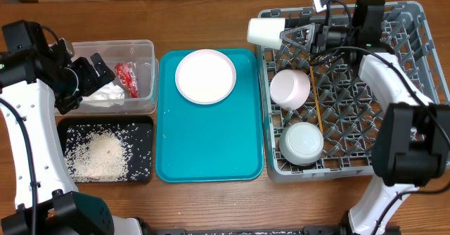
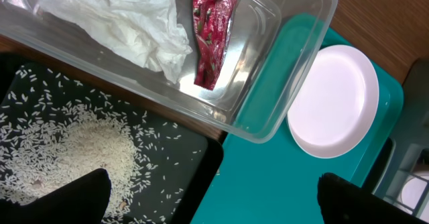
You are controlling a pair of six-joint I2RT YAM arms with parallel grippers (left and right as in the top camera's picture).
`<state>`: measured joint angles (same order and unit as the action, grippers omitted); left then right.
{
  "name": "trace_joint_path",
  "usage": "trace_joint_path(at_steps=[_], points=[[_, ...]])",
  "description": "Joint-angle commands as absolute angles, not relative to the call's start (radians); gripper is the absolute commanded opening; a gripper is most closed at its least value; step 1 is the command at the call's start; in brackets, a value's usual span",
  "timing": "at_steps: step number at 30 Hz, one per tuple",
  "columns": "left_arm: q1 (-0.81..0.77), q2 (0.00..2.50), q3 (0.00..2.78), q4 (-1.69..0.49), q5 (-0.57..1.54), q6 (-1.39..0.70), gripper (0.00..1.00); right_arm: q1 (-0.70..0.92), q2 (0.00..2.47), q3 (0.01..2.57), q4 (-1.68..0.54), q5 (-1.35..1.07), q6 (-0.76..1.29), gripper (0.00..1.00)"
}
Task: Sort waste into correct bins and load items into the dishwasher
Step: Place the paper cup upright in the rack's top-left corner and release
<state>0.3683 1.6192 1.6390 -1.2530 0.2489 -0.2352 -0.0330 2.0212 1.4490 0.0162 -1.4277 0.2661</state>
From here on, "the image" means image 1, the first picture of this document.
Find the white napkin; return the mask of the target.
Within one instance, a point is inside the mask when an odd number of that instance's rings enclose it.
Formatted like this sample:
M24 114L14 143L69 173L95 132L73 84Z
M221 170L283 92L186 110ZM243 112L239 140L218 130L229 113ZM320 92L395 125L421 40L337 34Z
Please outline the white napkin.
M101 87L92 95L84 96L82 103L104 108L109 108L114 105L121 106L124 104L124 90L121 86L111 82Z

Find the small pink saucer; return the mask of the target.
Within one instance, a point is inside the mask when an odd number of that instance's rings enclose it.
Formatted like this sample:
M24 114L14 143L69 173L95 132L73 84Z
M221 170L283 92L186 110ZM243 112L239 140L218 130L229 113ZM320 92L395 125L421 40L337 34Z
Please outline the small pink saucer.
M269 85L271 100L284 110L297 110L308 99L311 82L301 70L285 69L276 73Z

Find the wooden chopstick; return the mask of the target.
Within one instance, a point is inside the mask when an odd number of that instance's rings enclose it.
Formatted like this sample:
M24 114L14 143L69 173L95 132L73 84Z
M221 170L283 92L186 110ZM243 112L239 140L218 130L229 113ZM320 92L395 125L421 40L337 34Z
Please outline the wooden chopstick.
M309 66L309 73L310 73L310 78L311 78L311 86L312 86L312 90L313 90L313 94L314 94L314 102L315 102L315 109L316 109L316 114L317 114L319 130L321 131L321 133L323 133L323 125L322 125L322 120L321 120L321 111L320 111L319 99L318 99L317 89L316 89L314 68L313 68L312 65Z

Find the pale green cup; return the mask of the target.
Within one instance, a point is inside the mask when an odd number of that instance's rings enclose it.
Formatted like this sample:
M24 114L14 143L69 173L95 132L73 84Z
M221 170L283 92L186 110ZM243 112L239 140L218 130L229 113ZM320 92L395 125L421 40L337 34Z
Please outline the pale green cup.
M280 33L285 29L285 18L252 18L248 23L247 41L270 49L280 49Z

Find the red snack wrapper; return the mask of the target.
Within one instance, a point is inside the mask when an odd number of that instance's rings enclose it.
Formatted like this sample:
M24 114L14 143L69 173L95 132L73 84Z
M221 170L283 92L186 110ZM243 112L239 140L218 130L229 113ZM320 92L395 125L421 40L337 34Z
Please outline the red snack wrapper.
M137 67L134 62L118 63L115 66L116 76L132 98L139 97Z

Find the grey bowl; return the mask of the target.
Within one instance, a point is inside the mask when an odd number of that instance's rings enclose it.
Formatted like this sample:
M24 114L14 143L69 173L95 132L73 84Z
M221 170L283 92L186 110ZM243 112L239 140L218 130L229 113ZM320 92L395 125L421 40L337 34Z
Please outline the grey bowl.
M322 154L324 138L316 125L297 122L286 127L279 138L283 157L293 165L306 166L315 163Z

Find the pink round plate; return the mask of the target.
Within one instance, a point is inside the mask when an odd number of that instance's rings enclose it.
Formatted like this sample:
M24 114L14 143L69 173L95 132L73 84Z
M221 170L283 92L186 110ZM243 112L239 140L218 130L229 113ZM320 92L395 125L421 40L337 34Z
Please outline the pink round plate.
M231 59L213 49L184 56L176 67L175 85L191 103L212 105L224 100L236 85L237 72Z

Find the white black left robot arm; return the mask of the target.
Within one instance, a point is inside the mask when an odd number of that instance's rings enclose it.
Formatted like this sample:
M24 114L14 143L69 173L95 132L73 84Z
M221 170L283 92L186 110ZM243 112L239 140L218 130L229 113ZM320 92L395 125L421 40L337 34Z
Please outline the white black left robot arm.
M15 212L5 234L150 234L141 218L112 215L101 198L80 193L65 164L56 114L79 107L115 79L100 55L75 58L70 42L49 44L50 28L19 20L2 28L1 112L16 175Z

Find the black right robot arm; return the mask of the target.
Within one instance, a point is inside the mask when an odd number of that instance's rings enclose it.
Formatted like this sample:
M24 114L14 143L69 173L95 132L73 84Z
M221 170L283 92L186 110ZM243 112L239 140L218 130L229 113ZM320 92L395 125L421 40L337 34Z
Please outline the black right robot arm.
M373 178L359 202L342 218L340 234L399 234L386 227L400 205L441 177L449 155L449 106L424 95L399 65L394 49L382 40L385 0L356 0L354 10L345 6L347 27L330 24L332 3L313 0L324 24L306 35L289 38L302 26L282 31L281 41L307 52L310 63L319 56L341 52L344 62L366 83L376 97L383 119L371 151Z

